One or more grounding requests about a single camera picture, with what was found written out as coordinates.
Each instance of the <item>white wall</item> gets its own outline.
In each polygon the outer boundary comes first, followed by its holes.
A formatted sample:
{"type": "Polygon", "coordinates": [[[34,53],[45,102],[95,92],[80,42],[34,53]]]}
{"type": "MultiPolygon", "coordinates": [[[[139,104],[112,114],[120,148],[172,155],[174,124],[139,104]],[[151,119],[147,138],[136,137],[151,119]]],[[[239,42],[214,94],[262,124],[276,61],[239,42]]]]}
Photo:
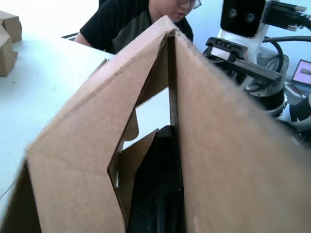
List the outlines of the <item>white wall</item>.
{"type": "MultiPolygon", "coordinates": [[[[311,14],[311,0],[282,0],[289,4],[301,5],[308,8],[311,14]]],[[[222,0],[202,0],[202,6],[193,10],[188,16],[188,22],[194,33],[194,43],[198,49],[203,52],[207,47],[205,43],[208,38],[215,37],[220,29],[220,19],[222,13],[222,0]]],[[[308,29],[290,32],[284,29],[270,27],[267,36],[279,37],[290,35],[309,35],[308,29]]],[[[282,42],[280,43],[283,52],[290,58],[290,67],[288,75],[292,76],[300,59],[311,61],[311,43],[308,42],[282,42]]]]}
{"type": "Polygon", "coordinates": [[[19,16],[24,31],[52,37],[78,32],[98,9],[98,0],[0,1],[0,10],[19,16]]]}

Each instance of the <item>white table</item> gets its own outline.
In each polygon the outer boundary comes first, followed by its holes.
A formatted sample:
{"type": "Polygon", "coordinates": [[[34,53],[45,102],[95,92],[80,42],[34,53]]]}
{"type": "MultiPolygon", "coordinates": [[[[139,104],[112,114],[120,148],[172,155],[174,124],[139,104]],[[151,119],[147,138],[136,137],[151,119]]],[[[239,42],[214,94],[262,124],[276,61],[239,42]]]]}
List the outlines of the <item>white table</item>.
{"type": "MultiPolygon", "coordinates": [[[[65,39],[23,34],[15,67],[0,77],[0,220],[23,150],[104,58],[112,55],[65,39]]],[[[137,109],[138,138],[170,123],[168,90],[137,109]]]]}

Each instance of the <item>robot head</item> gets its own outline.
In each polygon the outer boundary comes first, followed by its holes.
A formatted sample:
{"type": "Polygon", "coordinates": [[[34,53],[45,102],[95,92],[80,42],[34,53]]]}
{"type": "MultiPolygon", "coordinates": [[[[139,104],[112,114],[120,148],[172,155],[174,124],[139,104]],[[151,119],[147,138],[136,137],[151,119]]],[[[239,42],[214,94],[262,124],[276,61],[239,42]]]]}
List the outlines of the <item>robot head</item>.
{"type": "Polygon", "coordinates": [[[259,30],[265,6],[266,0],[224,0],[221,28],[253,38],[259,30]]]}

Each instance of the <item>person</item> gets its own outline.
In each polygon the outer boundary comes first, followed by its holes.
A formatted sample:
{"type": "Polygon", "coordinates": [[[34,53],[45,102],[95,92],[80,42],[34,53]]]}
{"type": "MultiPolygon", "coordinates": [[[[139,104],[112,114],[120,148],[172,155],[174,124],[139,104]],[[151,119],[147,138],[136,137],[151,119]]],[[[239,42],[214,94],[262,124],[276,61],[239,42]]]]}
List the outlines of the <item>person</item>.
{"type": "Polygon", "coordinates": [[[185,16],[200,0],[102,0],[98,11],[80,29],[75,42],[116,54],[162,16],[168,16],[191,41],[185,16]]]}

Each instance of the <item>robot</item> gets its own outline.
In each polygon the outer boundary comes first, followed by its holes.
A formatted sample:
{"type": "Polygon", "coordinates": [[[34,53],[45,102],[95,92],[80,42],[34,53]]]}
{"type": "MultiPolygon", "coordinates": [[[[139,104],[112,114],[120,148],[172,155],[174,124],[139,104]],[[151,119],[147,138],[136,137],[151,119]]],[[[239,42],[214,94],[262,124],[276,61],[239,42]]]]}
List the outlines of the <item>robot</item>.
{"type": "MultiPolygon", "coordinates": [[[[305,11],[305,7],[278,0],[224,0],[221,29],[217,37],[208,39],[203,55],[267,114],[290,129],[297,141],[311,143],[311,95],[299,93],[286,82],[289,58],[277,43],[286,39],[266,37],[270,25],[290,31],[303,27],[311,30],[311,16],[304,14],[305,11]],[[274,66],[272,61],[258,64],[264,42],[271,42],[278,51],[274,66]],[[290,95],[300,98],[301,102],[290,105],[290,95]]],[[[311,41],[308,36],[287,39],[311,41]]]]}

